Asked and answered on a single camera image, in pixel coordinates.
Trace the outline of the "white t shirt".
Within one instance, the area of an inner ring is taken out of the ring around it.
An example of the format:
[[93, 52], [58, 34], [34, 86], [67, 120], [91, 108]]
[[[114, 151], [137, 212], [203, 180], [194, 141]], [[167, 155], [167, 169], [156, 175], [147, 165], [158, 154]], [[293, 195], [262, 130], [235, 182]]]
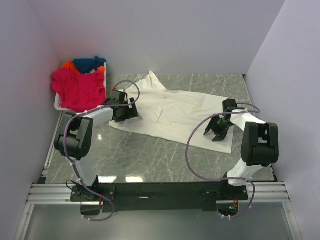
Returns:
[[205, 118], [221, 113], [225, 97], [211, 94], [168, 90], [153, 72], [136, 85], [126, 90], [130, 98], [140, 97], [136, 102], [138, 117], [109, 126], [121, 131], [161, 138], [206, 150], [231, 154], [233, 131], [230, 130], [223, 141], [213, 142], [213, 133], [203, 135], [206, 126], [202, 125], [196, 133], [195, 127]]

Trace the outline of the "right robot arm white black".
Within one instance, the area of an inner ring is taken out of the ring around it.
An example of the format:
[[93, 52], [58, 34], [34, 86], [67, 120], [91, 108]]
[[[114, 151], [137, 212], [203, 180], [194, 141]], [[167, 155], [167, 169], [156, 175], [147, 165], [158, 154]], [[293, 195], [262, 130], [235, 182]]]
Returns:
[[279, 132], [275, 123], [255, 117], [236, 100], [228, 98], [222, 102], [223, 112], [212, 117], [204, 135], [213, 132], [213, 142], [222, 142], [231, 127], [243, 131], [241, 158], [233, 169], [226, 173], [227, 181], [219, 187], [222, 198], [230, 200], [237, 194], [237, 187], [243, 186], [259, 170], [276, 163], [279, 159]]

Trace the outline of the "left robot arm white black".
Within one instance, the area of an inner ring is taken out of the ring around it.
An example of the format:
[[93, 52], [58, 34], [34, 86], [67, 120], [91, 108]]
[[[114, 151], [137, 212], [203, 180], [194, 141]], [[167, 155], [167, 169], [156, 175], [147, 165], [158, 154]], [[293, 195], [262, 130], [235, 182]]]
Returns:
[[92, 145], [93, 129], [101, 124], [121, 123], [139, 116], [136, 101], [124, 91], [113, 90], [111, 97], [81, 113], [66, 113], [54, 138], [54, 148], [65, 157], [76, 176], [76, 183], [88, 201], [100, 195], [99, 178], [86, 159]]

